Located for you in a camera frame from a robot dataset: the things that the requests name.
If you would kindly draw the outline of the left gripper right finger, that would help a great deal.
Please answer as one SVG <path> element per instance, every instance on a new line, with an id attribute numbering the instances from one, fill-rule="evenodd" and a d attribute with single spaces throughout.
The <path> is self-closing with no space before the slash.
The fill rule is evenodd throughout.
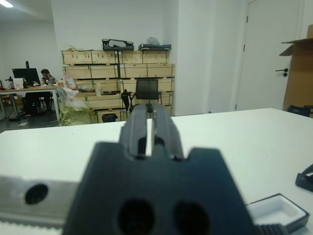
<path id="1" fill-rule="evenodd" d="M 179 131 L 166 108 L 153 104 L 152 111 L 152 153 L 155 153 L 157 146 L 162 146 L 171 160 L 184 161 Z"/>

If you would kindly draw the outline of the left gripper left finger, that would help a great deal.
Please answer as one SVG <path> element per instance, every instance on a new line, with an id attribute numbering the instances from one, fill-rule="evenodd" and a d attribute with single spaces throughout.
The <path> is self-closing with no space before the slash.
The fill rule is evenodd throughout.
<path id="1" fill-rule="evenodd" d="M 146 158 L 146 114 L 146 105 L 136 105 L 120 131 L 119 143 L 123 145 L 126 154 L 134 159 Z"/>

